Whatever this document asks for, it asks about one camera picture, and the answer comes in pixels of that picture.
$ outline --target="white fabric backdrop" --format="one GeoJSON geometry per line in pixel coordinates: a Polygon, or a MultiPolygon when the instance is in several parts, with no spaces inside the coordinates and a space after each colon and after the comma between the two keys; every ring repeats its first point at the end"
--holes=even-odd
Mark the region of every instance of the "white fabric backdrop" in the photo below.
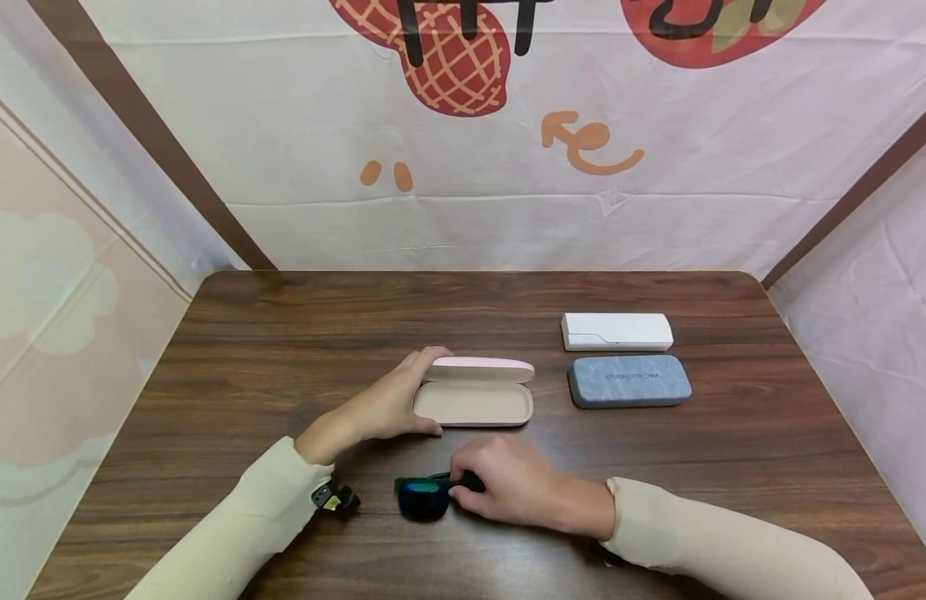
{"type": "Polygon", "coordinates": [[[926,147],[771,296],[926,543],[926,147]]]}
{"type": "Polygon", "coordinates": [[[190,294],[210,273],[246,267],[25,2],[0,0],[0,102],[190,294]]]}
{"type": "MultiPolygon", "coordinates": [[[[926,0],[828,0],[707,69],[644,49],[619,0],[537,7],[508,102],[433,112],[338,0],[84,0],[223,201],[285,269],[740,269],[763,276],[926,108],[926,0]],[[577,110],[609,177],[544,149],[577,110]],[[378,160],[382,176],[359,181],[378,160]],[[393,165],[414,188],[400,192],[393,165]]],[[[355,0],[345,0],[358,4],[355,0]]],[[[424,6],[417,5],[418,11],[424,6]]],[[[512,30],[515,5],[489,5],[512,30]]]]}
{"type": "MultiPolygon", "coordinates": [[[[209,273],[243,266],[25,2],[0,0],[0,115],[7,123],[22,121],[34,134],[0,126],[1,210],[18,204],[32,211],[35,204],[53,218],[68,211],[66,223],[82,214],[83,221],[95,223],[95,228],[85,227],[106,232],[113,223],[94,222],[81,203],[86,198],[66,191],[88,190],[190,295],[209,273]],[[69,172],[59,168],[56,158],[69,172]],[[10,166],[19,170],[8,174],[10,166]],[[50,169],[54,175],[44,172],[50,169]]],[[[32,216],[27,212],[20,221],[35,223],[32,216]]],[[[78,242],[84,237],[77,236],[76,242],[64,235],[43,239],[45,260],[32,264],[56,265],[53,253],[71,253],[71,246],[81,247],[78,242]]],[[[24,242],[17,246],[32,251],[24,242]]],[[[15,265],[20,250],[0,252],[0,264],[15,265]]],[[[131,268],[116,273],[121,278],[119,307],[100,317],[89,349],[61,362],[35,349],[15,355],[13,344],[21,336],[0,339],[0,431],[31,443],[34,453],[52,454],[52,460],[20,465],[19,456],[0,443],[0,600],[25,598],[187,305],[144,262],[134,262],[135,254],[118,236],[92,250],[107,264],[131,268]],[[60,438],[77,447],[69,452],[41,448],[60,438]]],[[[83,290],[78,270],[69,273],[72,280],[49,277],[59,272],[38,274],[46,277],[36,283],[22,284],[27,281],[22,274],[0,278],[0,289],[12,290],[18,304],[27,301],[24,291],[45,296],[50,290],[51,297],[53,284],[68,289],[66,298],[83,290]]],[[[60,310],[52,323],[73,312],[60,310]]]]}

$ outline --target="pastel flower print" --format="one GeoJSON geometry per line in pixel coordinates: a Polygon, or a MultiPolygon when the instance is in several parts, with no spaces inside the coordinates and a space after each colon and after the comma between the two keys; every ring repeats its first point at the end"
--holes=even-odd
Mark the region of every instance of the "pastel flower print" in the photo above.
{"type": "Polygon", "coordinates": [[[113,272],[77,222],[0,210],[0,340],[25,335],[42,353],[78,353],[118,298],[113,272]]]}

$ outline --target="pink wall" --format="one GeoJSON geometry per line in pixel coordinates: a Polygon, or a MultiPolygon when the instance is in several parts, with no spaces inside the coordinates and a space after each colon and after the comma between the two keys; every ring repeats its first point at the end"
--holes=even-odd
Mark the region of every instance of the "pink wall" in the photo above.
{"type": "Polygon", "coordinates": [[[771,296],[926,543],[926,147],[771,296]]]}

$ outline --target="finger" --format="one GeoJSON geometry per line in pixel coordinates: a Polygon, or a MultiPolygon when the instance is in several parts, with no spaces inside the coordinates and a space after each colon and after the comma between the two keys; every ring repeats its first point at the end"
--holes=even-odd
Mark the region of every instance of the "finger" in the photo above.
{"type": "Polygon", "coordinates": [[[458,481],[463,477],[464,470],[479,474],[476,467],[476,450],[483,446],[483,437],[474,437],[463,447],[453,453],[449,462],[449,478],[458,481]]]}
{"type": "Polygon", "coordinates": [[[476,493],[463,486],[456,486],[450,488],[449,495],[463,509],[479,514],[483,518],[493,518],[493,502],[492,498],[488,497],[487,494],[476,493]]]}
{"type": "Polygon", "coordinates": [[[416,362],[416,359],[418,356],[419,356],[419,351],[413,350],[413,352],[406,355],[406,358],[404,358],[403,362],[399,363],[399,367],[397,368],[408,367],[412,365],[414,362],[416,362]]]}
{"type": "Polygon", "coordinates": [[[426,371],[429,371],[429,368],[433,365],[433,361],[437,358],[443,358],[443,356],[452,355],[453,354],[449,352],[448,348],[442,346],[425,347],[416,357],[416,360],[413,360],[413,372],[416,373],[417,377],[421,380],[423,379],[423,375],[426,374],[426,371]]]}
{"type": "Polygon", "coordinates": [[[413,417],[413,433],[428,433],[431,436],[442,436],[443,428],[431,418],[419,417],[419,415],[417,415],[413,417]]]}

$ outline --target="beige long sleeve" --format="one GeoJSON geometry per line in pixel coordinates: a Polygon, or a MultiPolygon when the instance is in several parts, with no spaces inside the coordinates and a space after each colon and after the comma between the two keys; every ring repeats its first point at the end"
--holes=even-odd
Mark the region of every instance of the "beige long sleeve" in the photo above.
{"type": "Polygon", "coordinates": [[[309,465],[284,437],[233,492],[162,557],[127,600],[236,600],[257,570],[303,530],[333,467],[309,465]]]}
{"type": "Polygon", "coordinates": [[[689,575],[738,600],[872,600],[859,575],[815,539],[645,482],[607,481],[616,529],[603,544],[628,563],[689,575]]]}

